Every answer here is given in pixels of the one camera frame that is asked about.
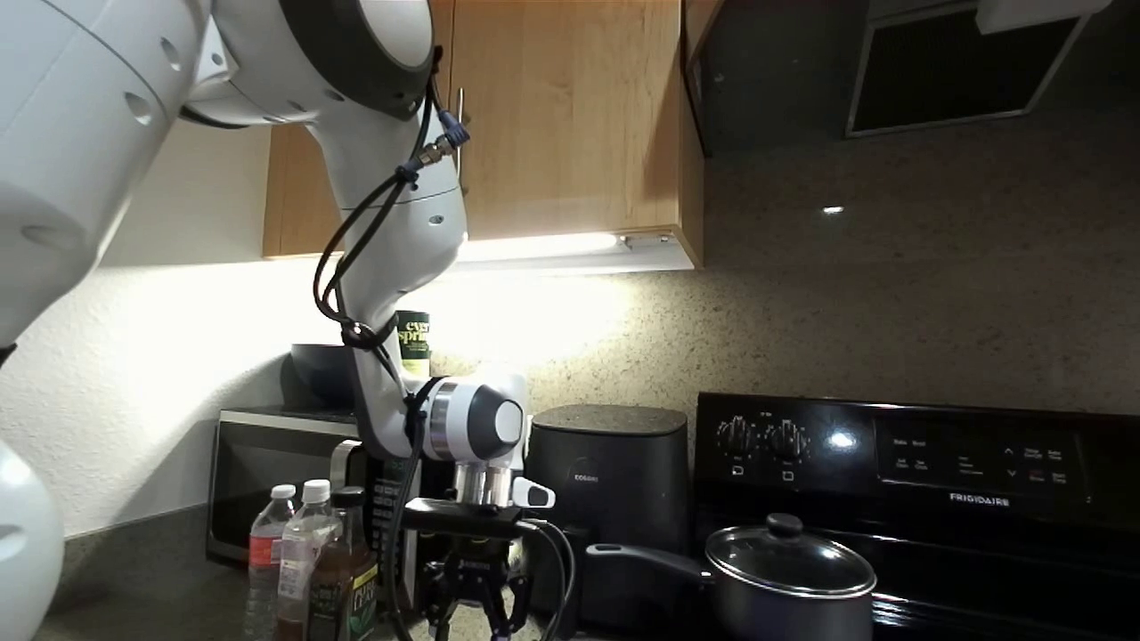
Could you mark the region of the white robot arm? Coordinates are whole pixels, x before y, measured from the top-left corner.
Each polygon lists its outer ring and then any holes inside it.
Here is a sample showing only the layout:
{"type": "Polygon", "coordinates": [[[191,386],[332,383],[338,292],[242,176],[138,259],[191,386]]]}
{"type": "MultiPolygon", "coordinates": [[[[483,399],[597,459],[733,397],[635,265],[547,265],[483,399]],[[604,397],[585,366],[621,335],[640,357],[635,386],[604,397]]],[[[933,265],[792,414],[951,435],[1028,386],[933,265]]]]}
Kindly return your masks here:
{"type": "Polygon", "coordinates": [[[461,252],[465,211],[427,113],[432,0],[0,0],[0,351],[97,272],[133,211],[245,218],[259,173],[169,164],[180,120],[300,126],[334,207],[378,228],[341,287],[373,345],[395,303],[461,252]]]}

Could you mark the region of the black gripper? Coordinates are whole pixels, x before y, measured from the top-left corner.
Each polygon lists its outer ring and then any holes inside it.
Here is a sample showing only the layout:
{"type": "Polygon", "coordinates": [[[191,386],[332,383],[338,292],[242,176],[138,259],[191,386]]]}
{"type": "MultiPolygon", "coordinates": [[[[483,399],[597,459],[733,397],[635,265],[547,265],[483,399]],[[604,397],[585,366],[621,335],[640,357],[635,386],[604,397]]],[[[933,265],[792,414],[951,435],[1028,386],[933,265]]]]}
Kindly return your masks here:
{"type": "Polygon", "coordinates": [[[432,641],[449,641],[461,605],[483,613],[489,641],[508,641],[528,625],[539,577],[528,549],[533,543],[559,549],[539,516],[449,500],[408,500],[405,529],[442,543],[419,565],[418,587],[432,641]]]}

